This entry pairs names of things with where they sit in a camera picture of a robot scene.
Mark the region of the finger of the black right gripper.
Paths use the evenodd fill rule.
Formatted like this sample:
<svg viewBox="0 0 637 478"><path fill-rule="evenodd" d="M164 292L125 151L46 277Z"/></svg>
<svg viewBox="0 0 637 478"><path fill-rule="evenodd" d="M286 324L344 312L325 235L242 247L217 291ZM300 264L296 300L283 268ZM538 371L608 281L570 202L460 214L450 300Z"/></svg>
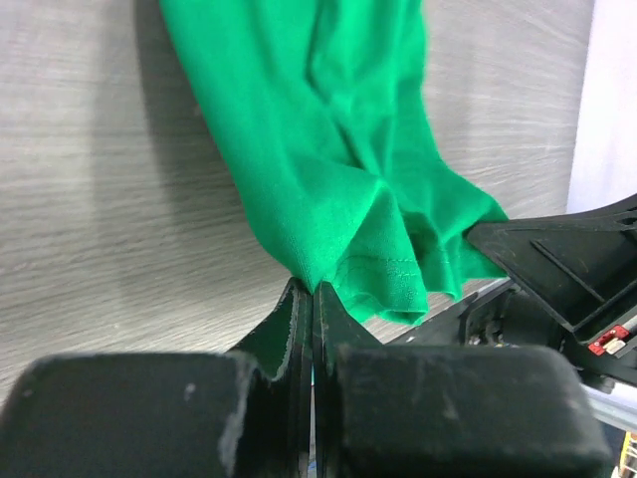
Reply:
<svg viewBox="0 0 637 478"><path fill-rule="evenodd" d="M636 347L636 198L582 213L483 222L467 239L597 357Z"/></svg>

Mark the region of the green t shirt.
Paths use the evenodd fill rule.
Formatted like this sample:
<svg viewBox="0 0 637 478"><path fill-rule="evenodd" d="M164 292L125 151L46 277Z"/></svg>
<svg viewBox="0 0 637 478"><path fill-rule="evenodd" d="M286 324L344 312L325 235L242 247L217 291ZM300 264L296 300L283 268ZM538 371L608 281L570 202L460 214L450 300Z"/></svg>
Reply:
<svg viewBox="0 0 637 478"><path fill-rule="evenodd" d="M264 249L357 320L414 324L500 267L465 234L497 201L441 158L418 1L164 1L161 12Z"/></svg>

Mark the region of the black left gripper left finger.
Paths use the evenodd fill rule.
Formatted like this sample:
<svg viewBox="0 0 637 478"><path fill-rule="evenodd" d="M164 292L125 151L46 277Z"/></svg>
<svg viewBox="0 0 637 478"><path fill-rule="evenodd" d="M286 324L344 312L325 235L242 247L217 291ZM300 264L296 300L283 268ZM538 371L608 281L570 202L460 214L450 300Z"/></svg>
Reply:
<svg viewBox="0 0 637 478"><path fill-rule="evenodd" d="M287 284L227 352L62 354L1 411L5 477L304 477L313 300Z"/></svg>

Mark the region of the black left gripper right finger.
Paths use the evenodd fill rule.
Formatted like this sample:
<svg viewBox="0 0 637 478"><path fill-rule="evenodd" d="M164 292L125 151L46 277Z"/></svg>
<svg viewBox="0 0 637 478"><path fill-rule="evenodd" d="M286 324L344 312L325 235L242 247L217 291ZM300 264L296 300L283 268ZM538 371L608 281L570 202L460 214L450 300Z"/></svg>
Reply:
<svg viewBox="0 0 637 478"><path fill-rule="evenodd" d="M328 283L313 326L320 477L593 477L611 462L553 350L386 346Z"/></svg>

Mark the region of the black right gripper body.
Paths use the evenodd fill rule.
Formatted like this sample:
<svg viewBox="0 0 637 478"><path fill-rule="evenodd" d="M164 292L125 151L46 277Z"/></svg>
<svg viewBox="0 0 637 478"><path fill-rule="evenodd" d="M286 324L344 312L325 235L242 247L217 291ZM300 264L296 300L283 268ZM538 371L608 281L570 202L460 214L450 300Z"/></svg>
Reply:
<svg viewBox="0 0 637 478"><path fill-rule="evenodd" d="M591 388L636 385L636 351L595 355L511 281L470 294L397 338L404 346L543 346L564 355Z"/></svg>

